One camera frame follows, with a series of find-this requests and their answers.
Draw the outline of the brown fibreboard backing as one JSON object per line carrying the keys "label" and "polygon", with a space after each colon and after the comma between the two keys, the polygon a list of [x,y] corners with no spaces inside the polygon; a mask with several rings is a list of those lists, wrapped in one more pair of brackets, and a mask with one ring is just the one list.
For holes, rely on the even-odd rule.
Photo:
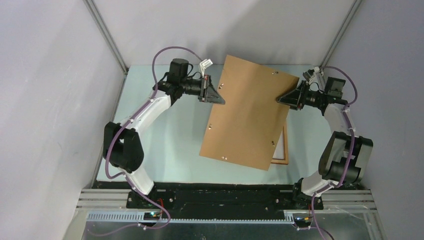
{"label": "brown fibreboard backing", "polygon": [[268,170],[286,122],[289,106],[277,98],[294,90],[299,77],[227,55],[200,156]]}

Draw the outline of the sunset landscape photo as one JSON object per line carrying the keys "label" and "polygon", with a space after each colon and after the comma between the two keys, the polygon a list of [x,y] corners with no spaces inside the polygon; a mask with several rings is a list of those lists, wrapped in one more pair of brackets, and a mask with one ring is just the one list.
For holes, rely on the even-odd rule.
{"label": "sunset landscape photo", "polygon": [[285,151],[285,133],[284,130],[281,132],[278,142],[275,145],[275,151],[272,157],[272,161],[284,161],[286,159],[286,151]]}

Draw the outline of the wooden picture frame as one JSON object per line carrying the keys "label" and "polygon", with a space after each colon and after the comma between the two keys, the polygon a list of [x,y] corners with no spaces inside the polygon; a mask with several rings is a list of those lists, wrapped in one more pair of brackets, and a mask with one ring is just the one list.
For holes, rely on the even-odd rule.
{"label": "wooden picture frame", "polygon": [[273,165],[288,165],[289,164],[289,147],[288,147],[288,132],[287,124],[283,125],[282,132],[277,141],[275,151],[271,160]]}

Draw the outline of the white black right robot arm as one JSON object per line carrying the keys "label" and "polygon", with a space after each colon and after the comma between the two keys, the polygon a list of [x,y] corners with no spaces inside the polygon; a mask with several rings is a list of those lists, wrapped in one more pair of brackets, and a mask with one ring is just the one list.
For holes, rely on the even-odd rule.
{"label": "white black right robot arm", "polygon": [[343,99],[345,83],[344,79],[328,77],[323,90],[313,91],[303,80],[295,89],[276,99],[296,111],[305,106],[318,109],[332,132],[317,171],[300,179],[297,191],[290,196],[291,204],[297,209],[304,209],[312,197],[320,197],[328,190],[359,183],[365,173],[374,144],[371,139],[356,134],[349,103]]}

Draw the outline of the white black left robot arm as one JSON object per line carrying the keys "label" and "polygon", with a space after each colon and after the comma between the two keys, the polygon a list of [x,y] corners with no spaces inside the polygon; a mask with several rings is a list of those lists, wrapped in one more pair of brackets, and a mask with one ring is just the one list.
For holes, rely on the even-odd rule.
{"label": "white black left robot arm", "polygon": [[145,208],[156,206],[158,194],[152,191],[154,181],[142,165],[145,156],[142,134],[183,95],[195,96],[203,103],[224,105],[226,101],[213,86],[211,76],[205,73],[212,65],[210,59],[201,61],[198,65],[200,77],[195,78],[189,71],[193,65],[188,60],[174,58],[139,109],[120,122],[109,122],[104,127],[105,171],[109,171],[109,166],[119,169],[131,188],[140,192],[138,201]]}

